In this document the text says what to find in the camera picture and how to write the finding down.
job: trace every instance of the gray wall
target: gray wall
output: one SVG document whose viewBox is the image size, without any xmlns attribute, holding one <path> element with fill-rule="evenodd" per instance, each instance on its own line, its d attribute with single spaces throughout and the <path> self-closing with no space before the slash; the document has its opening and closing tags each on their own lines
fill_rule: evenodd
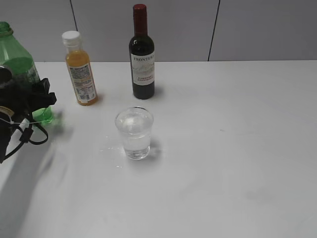
<svg viewBox="0 0 317 238">
<path fill-rule="evenodd" d="M 156 61 L 207 61 L 218 0 L 72 0 L 92 61 L 129 61 L 132 6 L 148 9 Z"/>
<path fill-rule="evenodd" d="M 210 60 L 316 60 L 316 0 L 221 0 Z"/>
<path fill-rule="evenodd" d="M 132 6 L 148 6 L 156 61 L 315 60 L 315 0 L 72 0 L 92 61 L 128 61 Z M 61 34 L 75 30 L 70 0 L 0 0 L 0 20 L 35 61 L 63 61 Z"/>
<path fill-rule="evenodd" d="M 61 34 L 75 30 L 68 0 L 0 0 L 0 21 L 7 21 L 16 39 L 35 61 L 63 61 Z"/>
</svg>

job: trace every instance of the black strap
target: black strap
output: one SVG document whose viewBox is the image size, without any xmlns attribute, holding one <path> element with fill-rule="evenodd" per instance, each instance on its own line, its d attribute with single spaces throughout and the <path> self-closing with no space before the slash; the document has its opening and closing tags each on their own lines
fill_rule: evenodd
<svg viewBox="0 0 317 238">
<path fill-rule="evenodd" d="M 21 142 L 17 145 L 17 147 L 15 147 L 10 153 L 8 153 L 5 156 L 5 160 L 7 158 L 9 158 L 10 156 L 12 156 L 13 154 L 15 154 L 24 145 L 24 143 L 30 142 L 33 145 L 42 145 L 43 143 L 47 142 L 48 139 L 49 139 L 48 132 L 41 126 L 41 124 L 39 122 L 35 121 L 31 115 L 25 115 L 25 118 L 30 123 L 29 123 L 29 126 L 27 128 L 25 128 L 24 130 L 22 130 L 22 128 L 19 127 L 16 124 L 12 124 L 11 125 L 12 128 L 18 129 L 22 133 L 22 135 L 20 137 L 20 141 Z M 33 141 L 33 140 L 30 139 L 30 137 L 31 137 L 31 135 L 33 133 L 32 124 L 34 124 L 38 129 L 40 129 L 41 132 L 43 132 L 45 134 L 46 139 L 44 139 L 42 141 Z"/>
<path fill-rule="evenodd" d="M 33 144 L 33 145 L 42 145 L 42 144 L 44 144 L 45 142 L 47 142 L 48 139 L 49 139 L 49 134 L 48 134 L 48 132 L 41 126 L 41 124 L 40 124 L 39 122 L 35 121 L 35 120 L 33 119 L 33 117 L 31 117 L 31 116 L 29 116 L 29 115 L 26 116 L 26 119 L 27 119 L 29 122 L 32 122 L 32 123 L 33 123 L 38 129 L 40 129 L 40 131 L 43 132 L 43 133 L 45 134 L 45 136 L 46 136 L 46 139 L 44 139 L 44 140 L 42 140 L 42 141 L 33 141 L 33 140 L 31 140 L 31 139 L 29 138 L 29 142 L 30 142 L 31 144 Z"/>
</svg>

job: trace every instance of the white label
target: white label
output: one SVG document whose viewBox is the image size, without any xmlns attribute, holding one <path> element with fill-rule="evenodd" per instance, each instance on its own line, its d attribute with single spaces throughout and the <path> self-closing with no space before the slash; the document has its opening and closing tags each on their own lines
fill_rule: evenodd
<svg viewBox="0 0 317 238">
<path fill-rule="evenodd" d="M 93 100 L 96 97 L 96 89 L 89 63 L 80 67 L 69 66 L 68 68 L 77 99 L 81 103 Z"/>
<path fill-rule="evenodd" d="M 133 82 L 148 85 L 154 82 L 154 52 L 147 56 L 131 54 Z"/>
</svg>

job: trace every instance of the orange juice bottle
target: orange juice bottle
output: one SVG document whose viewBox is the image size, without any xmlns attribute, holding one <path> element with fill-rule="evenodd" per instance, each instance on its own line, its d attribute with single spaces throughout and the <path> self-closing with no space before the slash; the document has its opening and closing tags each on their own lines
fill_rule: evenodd
<svg viewBox="0 0 317 238">
<path fill-rule="evenodd" d="M 78 31 L 66 31 L 62 34 L 67 48 L 66 64 L 74 87 L 77 102 L 88 106 L 98 100 L 93 73 L 88 54 L 82 48 Z"/>
</svg>

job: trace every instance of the green plastic bottle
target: green plastic bottle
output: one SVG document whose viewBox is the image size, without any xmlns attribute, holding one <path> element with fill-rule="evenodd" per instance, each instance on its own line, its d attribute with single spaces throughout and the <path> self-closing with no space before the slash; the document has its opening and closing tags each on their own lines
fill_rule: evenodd
<svg viewBox="0 0 317 238">
<path fill-rule="evenodd" d="M 13 79 L 25 90 L 40 81 L 30 53 L 15 39 L 7 22 L 0 22 L 0 64 L 8 66 Z"/>
</svg>

